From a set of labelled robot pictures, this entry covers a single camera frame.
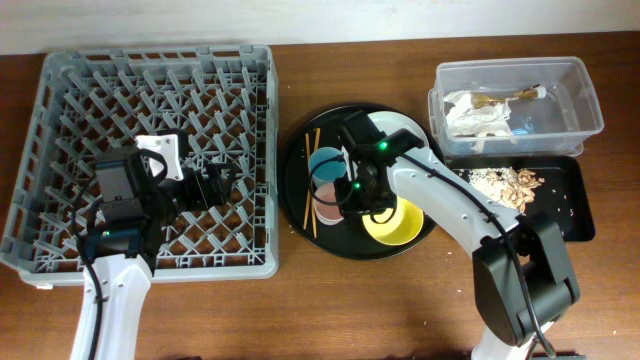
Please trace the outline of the yellow bowl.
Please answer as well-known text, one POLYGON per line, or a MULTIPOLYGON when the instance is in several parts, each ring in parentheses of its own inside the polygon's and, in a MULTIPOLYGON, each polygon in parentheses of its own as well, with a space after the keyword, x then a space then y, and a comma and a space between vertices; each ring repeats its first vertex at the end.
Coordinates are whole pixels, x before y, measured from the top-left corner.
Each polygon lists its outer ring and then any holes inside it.
POLYGON ((423 228, 423 211, 404 198, 397 198, 395 209, 388 208, 379 215, 364 215, 362 222, 367 233, 377 242, 405 245, 414 240, 423 228))

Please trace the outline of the pink plastic cup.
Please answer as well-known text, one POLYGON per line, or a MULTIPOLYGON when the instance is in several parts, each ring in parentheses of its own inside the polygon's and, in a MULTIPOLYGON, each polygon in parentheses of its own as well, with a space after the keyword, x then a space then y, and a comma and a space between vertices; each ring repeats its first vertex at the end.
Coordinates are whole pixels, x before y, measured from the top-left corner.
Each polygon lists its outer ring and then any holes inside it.
POLYGON ((313 206, 317 219, 324 225, 333 226, 344 220, 343 215, 336 202, 335 187, 332 183, 327 183, 316 189, 313 206))

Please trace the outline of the gold snack wrapper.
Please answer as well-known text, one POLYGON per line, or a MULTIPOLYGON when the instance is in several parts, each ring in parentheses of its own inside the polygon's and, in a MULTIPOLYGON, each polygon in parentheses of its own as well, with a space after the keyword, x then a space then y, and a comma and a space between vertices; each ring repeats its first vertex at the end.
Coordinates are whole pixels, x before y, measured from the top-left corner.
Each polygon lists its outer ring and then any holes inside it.
POLYGON ((471 94, 471 104, 475 109, 480 109, 493 103, 507 103, 515 100, 542 99, 546 96, 547 90, 544 86, 536 84, 527 89, 518 91, 508 96, 493 96, 480 93, 471 94))

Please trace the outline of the food scraps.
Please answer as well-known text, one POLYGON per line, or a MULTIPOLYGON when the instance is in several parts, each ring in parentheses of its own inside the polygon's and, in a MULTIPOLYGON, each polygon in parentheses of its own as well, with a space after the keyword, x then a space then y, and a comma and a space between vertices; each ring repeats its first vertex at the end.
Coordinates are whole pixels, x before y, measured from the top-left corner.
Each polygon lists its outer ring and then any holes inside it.
POLYGON ((480 168, 469 171, 469 183, 473 188, 507 208, 524 214, 528 204, 535 200, 535 189, 546 180, 529 169, 512 167, 480 168))

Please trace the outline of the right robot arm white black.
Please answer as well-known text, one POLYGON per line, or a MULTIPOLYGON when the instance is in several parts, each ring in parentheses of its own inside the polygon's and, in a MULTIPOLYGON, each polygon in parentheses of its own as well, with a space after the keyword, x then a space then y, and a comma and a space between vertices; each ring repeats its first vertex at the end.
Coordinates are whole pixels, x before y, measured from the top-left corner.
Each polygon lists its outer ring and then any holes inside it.
POLYGON ((474 359, 525 359, 536 345, 554 358, 546 332, 580 290, 559 225, 522 215, 473 188, 400 123, 384 127, 357 111, 338 123, 347 175, 336 180, 345 215, 375 217, 403 198, 443 228, 472 260, 474 296, 486 330, 474 359))

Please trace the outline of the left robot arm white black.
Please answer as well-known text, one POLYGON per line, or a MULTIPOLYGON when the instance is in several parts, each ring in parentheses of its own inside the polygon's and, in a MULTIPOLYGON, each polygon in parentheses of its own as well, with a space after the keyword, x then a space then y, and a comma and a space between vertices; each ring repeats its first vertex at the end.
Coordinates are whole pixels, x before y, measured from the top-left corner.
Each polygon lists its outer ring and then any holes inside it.
POLYGON ((131 146, 97 155, 89 181, 100 196, 89 206, 84 231, 72 232, 84 265, 72 358, 133 358, 164 228, 183 212, 228 200, 238 167, 186 168, 180 161, 189 150, 187 133, 173 129, 137 135, 131 146))

